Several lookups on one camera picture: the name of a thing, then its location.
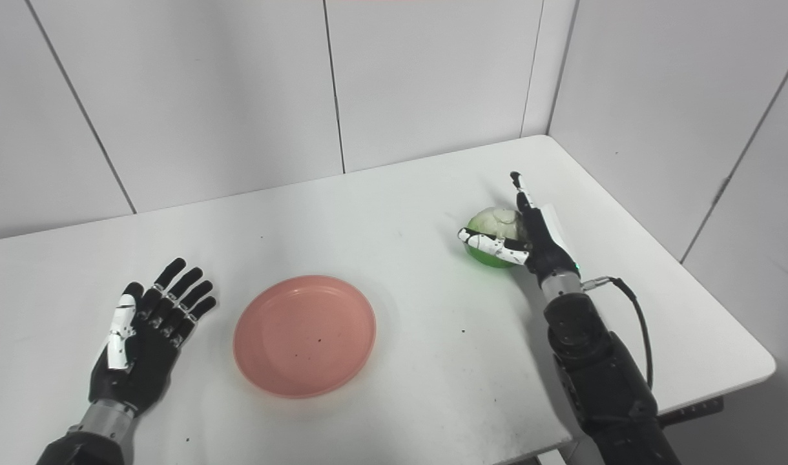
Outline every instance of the pink plate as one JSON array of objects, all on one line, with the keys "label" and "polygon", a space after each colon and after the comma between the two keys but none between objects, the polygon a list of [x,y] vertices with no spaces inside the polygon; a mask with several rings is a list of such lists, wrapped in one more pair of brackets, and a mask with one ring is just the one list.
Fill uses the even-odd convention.
[{"label": "pink plate", "polygon": [[242,374],[280,397],[313,397],[339,388],[374,345],[371,304],[356,288],[328,276],[300,276],[262,292],[234,332]]}]

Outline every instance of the white table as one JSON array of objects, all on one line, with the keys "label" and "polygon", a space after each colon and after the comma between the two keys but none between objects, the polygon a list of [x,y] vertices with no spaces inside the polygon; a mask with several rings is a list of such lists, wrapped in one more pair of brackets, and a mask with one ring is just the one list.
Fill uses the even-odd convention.
[{"label": "white table", "polygon": [[[512,170],[557,207],[584,277],[621,276],[639,296],[660,410],[774,373],[766,350],[622,206],[534,136],[0,240],[0,465],[34,462],[80,420],[117,296],[175,256],[205,270],[220,306],[138,424],[138,465],[480,465],[571,441],[532,277],[483,267],[455,236],[480,209],[512,206]],[[253,297],[300,274],[353,283],[378,335],[346,386],[285,400],[244,380],[231,338]],[[643,368],[630,303],[612,286],[592,296]]]}]

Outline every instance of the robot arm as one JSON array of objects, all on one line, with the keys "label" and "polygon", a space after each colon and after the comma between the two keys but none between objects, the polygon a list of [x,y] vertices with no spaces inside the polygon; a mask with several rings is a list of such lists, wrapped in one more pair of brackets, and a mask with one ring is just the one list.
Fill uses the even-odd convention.
[{"label": "robot arm", "polygon": [[[517,206],[530,247],[523,264],[537,277],[547,301],[544,317],[559,376],[581,429],[598,446],[607,465],[680,465],[657,418],[650,386],[627,347],[601,321],[583,292],[580,273],[553,239],[519,173],[512,173]],[[505,244],[492,236],[461,230],[468,245],[505,258]],[[509,255],[511,260],[516,256]]]},{"label": "robot arm", "polygon": [[90,407],[79,424],[51,442],[37,465],[123,465],[120,444],[133,421],[164,394],[179,349],[199,318],[216,305],[213,285],[193,268],[169,291],[187,263],[175,259],[142,295],[130,283],[119,299],[105,347],[90,374]]}]

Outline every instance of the green bowl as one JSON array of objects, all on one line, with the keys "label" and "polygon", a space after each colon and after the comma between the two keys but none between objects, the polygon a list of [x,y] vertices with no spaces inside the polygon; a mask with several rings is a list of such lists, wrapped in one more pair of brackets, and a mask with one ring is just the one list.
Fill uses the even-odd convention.
[{"label": "green bowl", "polygon": [[[469,229],[474,229],[473,224],[472,224],[473,222],[474,222],[474,218],[472,218],[468,222],[466,227],[468,227]],[[511,267],[515,267],[514,263],[505,262],[505,261],[497,258],[496,256],[492,256],[492,255],[489,255],[488,253],[485,253],[485,251],[477,250],[476,248],[471,247],[468,244],[464,244],[464,246],[466,248],[466,251],[468,252],[468,255],[473,256],[475,260],[477,260],[478,262],[481,262],[483,265],[486,265],[487,267],[492,267],[492,268],[511,268]]]}]

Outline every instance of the black cable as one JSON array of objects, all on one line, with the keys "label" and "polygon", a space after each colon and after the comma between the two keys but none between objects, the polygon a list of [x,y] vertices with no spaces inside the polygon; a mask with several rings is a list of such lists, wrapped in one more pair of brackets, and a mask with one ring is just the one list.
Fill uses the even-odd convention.
[{"label": "black cable", "polygon": [[612,278],[610,277],[610,283],[613,283],[615,287],[621,290],[632,302],[632,306],[636,308],[636,314],[638,314],[638,322],[641,325],[641,335],[644,336],[644,354],[647,358],[647,385],[650,386],[652,389],[652,380],[653,380],[653,365],[652,365],[652,346],[650,345],[650,332],[647,330],[647,320],[644,318],[644,312],[641,310],[641,306],[638,304],[638,297],[636,294],[632,292],[630,286],[627,286],[627,283],[624,282],[621,278]]}]

